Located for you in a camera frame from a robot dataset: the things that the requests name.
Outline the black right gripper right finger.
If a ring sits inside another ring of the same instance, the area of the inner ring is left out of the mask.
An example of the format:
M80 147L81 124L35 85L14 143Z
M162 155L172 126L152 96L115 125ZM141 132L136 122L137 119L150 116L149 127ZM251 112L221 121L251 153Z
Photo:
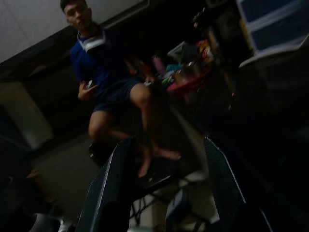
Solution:
M222 149L205 137L209 177L219 222L224 232L274 231L257 196L246 185L244 170L230 162Z

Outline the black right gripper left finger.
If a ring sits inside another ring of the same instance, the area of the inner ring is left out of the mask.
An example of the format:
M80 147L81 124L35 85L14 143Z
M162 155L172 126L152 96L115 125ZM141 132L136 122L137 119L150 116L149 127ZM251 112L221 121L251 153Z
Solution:
M116 145L88 189L77 232L126 232L134 175L135 138Z

